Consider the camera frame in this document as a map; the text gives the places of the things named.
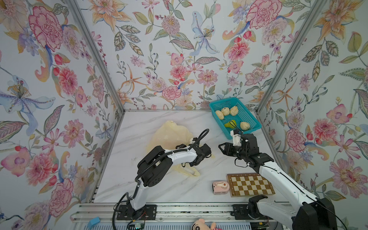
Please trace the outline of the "yellow pear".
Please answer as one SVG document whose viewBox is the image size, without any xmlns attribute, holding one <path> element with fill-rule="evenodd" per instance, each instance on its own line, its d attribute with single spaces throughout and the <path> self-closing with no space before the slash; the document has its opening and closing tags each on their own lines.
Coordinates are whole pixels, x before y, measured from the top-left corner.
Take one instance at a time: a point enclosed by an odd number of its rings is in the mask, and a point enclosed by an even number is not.
<svg viewBox="0 0 368 230">
<path fill-rule="evenodd" d="M 240 123 L 240 128 L 243 131 L 247 131 L 251 128 L 251 125 L 248 122 L 241 122 Z"/>
<path fill-rule="evenodd" d="M 230 108 L 224 107 L 222 108 L 221 112 L 223 113 L 224 116 L 228 116 L 230 114 Z"/>
<path fill-rule="evenodd" d="M 224 119 L 224 114 L 220 110 L 215 111 L 215 114 L 220 120 Z"/>
<path fill-rule="evenodd" d="M 237 106 L 233 106 L 231 109 L 230 109 L 230 115 L 232 116 L 236 116 L 239 112 L 239 109 Z"/>
</svg>

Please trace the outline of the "green pear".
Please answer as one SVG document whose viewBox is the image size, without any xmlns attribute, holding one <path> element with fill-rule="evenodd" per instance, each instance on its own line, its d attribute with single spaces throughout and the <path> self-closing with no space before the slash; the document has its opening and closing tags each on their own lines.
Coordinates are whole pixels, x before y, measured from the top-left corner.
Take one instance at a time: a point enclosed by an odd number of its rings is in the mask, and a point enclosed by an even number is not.
<svg viewBox="0 0 368 230">
<path fill-rule="evenodd" d="M 229 122 L 227 122 L 226 124 L 224 124 L 224 126 L 226 128 L 230 128 L 230 129 L 237 129 L 237 123 L 235 120 L 230 120 Z"/>
</svg>

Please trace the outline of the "yellow translucent plastic bag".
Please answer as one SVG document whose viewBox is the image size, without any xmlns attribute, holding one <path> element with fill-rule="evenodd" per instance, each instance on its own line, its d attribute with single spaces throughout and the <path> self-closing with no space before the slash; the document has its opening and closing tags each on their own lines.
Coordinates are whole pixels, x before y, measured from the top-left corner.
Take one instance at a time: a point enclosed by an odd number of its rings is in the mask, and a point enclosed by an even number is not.
<svg viewBox="0 0 368 230">
<path fill-rule="evenodd" d="M 177 125 L 173 121 L 167 121 L 155 132 L 146 147 L 146 151 L 148 154 L 156 146 L 161 146 L 165 150 L 180 149 L 189 145 L 203 146 L 204 144 L 200 142 L 208 133 L 209 129 L 207 128 L 196 138 L 185 126 Z M 172 167 L 176 171 L 191 177 L 200 176 L 200 172 L 195 169 L 195 166 L 191 167 L 188 163 Z"/>
</svg>

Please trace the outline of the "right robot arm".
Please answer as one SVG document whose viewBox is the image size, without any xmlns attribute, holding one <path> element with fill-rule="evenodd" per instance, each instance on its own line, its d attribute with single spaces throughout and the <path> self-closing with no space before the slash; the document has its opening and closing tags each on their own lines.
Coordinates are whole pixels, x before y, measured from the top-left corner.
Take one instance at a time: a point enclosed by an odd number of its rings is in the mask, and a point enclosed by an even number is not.
<svg viewBox="0 0 368 230">
<path fill-rule="evenodd" d="M 245 161 L 256 173 L 268 180 L 290 204 L 284 206 L 266 195 L 255 195 L 249 198 L 246 207 L 249 218 L 269 217 L 291 230 L 338 228 L 338 218 L 332 202 L 327 198 L 319 199 L 300 186 L 271 156 L 260 152 L 253 134 L 237 134 L 232 143 L 226 142 L 218 147 L 224 155 Z"/>
</svg>

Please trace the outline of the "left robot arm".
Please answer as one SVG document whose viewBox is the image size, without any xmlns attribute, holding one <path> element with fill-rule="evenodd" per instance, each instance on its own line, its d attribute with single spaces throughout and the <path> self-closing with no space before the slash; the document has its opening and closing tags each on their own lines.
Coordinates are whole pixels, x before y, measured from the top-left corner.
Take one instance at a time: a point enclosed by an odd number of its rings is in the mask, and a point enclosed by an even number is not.
<svg viewBox="0 0 368 230">
<path fill-rule="evenodd" d="M 134 211 L 142 209 L 147 202 L 146 190 L 156 186 L 172 166 L 186 163 L 191 167 L 197 166 L 210 155 L 211 149 L 207 144 L 189 145 L 174 150 L 165 150 L 161 146 L 154 147 L 138 164 L 135 178 L 137 186 L 133 196 L 129 199 L 129 205 Z"/>
</svg>

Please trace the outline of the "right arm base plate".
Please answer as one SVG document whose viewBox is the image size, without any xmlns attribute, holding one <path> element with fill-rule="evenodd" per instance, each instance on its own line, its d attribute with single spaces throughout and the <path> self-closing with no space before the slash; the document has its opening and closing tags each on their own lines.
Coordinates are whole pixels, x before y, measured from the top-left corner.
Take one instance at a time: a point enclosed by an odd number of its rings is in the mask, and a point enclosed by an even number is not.
<svg viewBox="0 0 368 230">
<path fill-rule="evenodd" d="M 233 204 L 233 210 L 230 212 L 230 215 L 235 217 L 236 220 L 270 220 L 269 217 L 260 215 L 259 217 L 251 217 L 248 213 L 247 204 Z"/>
</svg>

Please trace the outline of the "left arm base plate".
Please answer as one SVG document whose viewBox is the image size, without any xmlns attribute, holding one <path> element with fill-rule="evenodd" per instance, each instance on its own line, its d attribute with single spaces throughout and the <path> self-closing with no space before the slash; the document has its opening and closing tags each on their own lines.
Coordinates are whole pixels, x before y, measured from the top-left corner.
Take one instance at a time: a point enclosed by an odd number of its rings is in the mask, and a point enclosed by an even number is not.
<svg viewBox="0 0 368 230">
<path fill-rule="evenodd" d="M 131 204 L 120 204 L 116 211 L 117 220 L 156 220 L 156 205 L 145 205 L 143 208 L 135 210 Z"/>
</svg>

